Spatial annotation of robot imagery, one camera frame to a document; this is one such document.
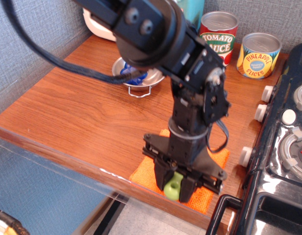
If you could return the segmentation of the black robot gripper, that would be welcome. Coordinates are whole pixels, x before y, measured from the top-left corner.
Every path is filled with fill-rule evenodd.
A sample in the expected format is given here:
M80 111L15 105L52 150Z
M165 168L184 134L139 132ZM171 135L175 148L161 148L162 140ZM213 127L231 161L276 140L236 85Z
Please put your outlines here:
M227 173L210 157L208 152L218 153L225 144L211 149L209 132L199 136L178 135L173 131L168 137L145 134L143 153L153 159L156 184L163 191L175 172L183 175L179 201L188 203L193 193L201 187L216 194L223 190Z

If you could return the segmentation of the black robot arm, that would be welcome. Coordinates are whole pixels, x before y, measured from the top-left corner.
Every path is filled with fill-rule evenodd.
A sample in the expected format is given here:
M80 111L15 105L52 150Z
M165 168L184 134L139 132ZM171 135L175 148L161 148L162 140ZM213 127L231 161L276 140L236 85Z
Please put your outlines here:
M158 188L174 190L182 203L201 187L219 193L227 174L209 156L209 136L213 124L226 130L221 119L230 106L220 56L172 0L81 0L79 5L114 33L128 64L171 78L170 135L144 135L143 151L154 161Z

